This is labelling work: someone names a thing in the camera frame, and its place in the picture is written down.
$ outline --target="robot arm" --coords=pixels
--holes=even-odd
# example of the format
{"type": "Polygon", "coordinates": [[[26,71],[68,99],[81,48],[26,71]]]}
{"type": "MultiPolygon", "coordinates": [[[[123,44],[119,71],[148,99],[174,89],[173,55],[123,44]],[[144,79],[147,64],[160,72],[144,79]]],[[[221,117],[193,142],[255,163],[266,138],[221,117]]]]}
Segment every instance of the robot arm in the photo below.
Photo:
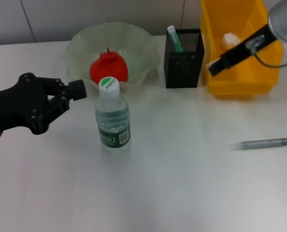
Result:
{"type": "Polygon", "coordinates": [[[23,74],[13,87],[0,91],[0,131],[21,126],[33,134],[45,133],[51,122],[69,110],[71,99],[83,98],[86,88],[82,80],[66,86],[60,79],[23,74]]]}
{"type": "Polygon", "coordinates": [[[215,76],[224,69],[229,69],[255,55],[257,51],[270,45],[277,39],[287,43],[287,0],[281,0],[271,8],[268,15],[268,24],[236,47],[222,54],[220,59],[211,64],[208,69],[211,75],[215,76]]]}

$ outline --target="green bottle label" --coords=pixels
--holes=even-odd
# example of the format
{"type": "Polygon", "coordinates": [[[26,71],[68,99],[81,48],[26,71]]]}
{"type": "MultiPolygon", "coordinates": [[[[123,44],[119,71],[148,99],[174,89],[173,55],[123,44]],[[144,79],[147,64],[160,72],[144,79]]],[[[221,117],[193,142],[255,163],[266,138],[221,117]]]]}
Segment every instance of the green bottle label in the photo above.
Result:
{"type": "Polygon", "coordinates": [[[101,142],[111,148],[123,147],[130,140],[130,129],[129,125],[119,133],[108,133],[99,129],[101,142]]]}

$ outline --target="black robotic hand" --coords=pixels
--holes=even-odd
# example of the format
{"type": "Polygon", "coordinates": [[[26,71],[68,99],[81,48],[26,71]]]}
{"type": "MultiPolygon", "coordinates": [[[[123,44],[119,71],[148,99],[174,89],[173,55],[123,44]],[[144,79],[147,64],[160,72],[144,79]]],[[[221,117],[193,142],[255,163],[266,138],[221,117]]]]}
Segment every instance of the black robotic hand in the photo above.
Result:
{"type": "Polygon", "coordinates": [[[0,131],[27,127],[33,134],[45,133],[51,122],[69,110],[71,99],[83,98],[86,98],[83,80],[66,86],[60,79],[22,74],[17,84],[0,91],[0,131]]]}

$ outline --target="silver pen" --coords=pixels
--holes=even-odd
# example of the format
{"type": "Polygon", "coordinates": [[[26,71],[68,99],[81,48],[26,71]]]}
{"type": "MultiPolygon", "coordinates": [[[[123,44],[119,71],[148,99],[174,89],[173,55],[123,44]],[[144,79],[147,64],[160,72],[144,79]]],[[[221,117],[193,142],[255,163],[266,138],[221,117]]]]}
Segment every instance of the silver pen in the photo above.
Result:
{"type": "Polygon", "coordinates": [[[233,151],[287,146],[287,138],[239,142],[229,145],[233,151]]]}

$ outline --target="green marker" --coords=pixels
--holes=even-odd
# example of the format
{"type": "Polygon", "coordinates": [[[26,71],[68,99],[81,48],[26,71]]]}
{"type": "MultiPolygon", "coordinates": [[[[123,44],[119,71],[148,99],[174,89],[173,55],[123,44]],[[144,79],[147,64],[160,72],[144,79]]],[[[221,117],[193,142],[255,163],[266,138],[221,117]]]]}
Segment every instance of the green marker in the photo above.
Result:
{"type": "Polygon", "coordinates": [[[178,38],[178,35],[177,35],[177,32],[176,32],[174,26],[169,26],[167,28],[167,31],[168,31],[169,37],[171,38],[171,41],[172,41],[172,44],[173,44],[175,51],[176,52],[183,52],[183,48],[180,44],[180,41],[179,41],[179,38],[178,38]]]}

